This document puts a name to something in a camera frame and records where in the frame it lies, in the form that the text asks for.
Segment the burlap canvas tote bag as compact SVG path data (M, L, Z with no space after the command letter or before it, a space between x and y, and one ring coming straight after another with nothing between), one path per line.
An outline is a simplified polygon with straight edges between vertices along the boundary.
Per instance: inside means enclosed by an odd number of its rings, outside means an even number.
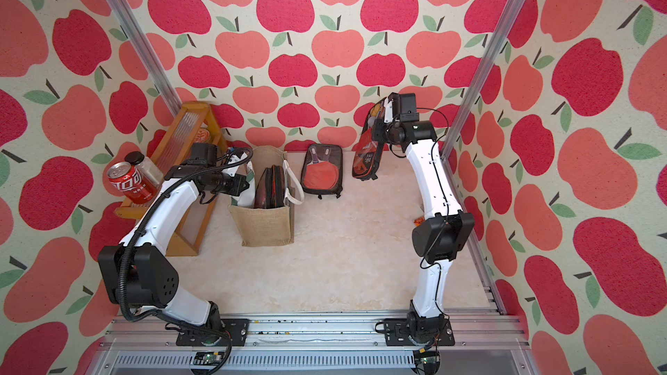
M249 189L234 197L229 207L241 244L265 248L293 243L295 207L305 196L286 153L275 147L257 147L244 174Z

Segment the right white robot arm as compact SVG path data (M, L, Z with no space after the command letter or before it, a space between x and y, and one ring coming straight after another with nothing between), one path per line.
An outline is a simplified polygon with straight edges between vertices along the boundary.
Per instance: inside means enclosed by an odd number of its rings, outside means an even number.
M447 275L458 252L467 243L474 218L455 200L431 123L404 123L396 115L378 118L373 126L373 140L401 146L422 197L424 221L412 233L413 248L420 257L420 273L406 327L411 342L430 347L446 331L449 321L444 311Z

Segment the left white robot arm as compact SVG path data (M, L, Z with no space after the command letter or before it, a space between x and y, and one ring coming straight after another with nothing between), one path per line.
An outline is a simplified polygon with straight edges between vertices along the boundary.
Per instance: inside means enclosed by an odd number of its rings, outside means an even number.
M180 286L166 252L193 203L208 193L238 196L247 189L245 175L227 174L221 168L172 168L137 225L98 256L109 300L119 305L127 321L157 317L190 330L223 331L217 306Z

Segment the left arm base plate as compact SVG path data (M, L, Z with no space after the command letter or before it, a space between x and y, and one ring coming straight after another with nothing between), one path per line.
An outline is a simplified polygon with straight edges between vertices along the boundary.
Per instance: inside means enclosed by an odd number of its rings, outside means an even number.
M178 347L244 347L248 337L249 319L223 318L217 328L178 328Z

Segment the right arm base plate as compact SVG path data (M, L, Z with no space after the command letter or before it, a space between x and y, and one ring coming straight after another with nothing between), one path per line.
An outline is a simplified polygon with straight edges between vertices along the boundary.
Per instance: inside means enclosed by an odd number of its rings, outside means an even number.
M435 318L384 319L375 325L388 347L453 347L456 344L450 320Z

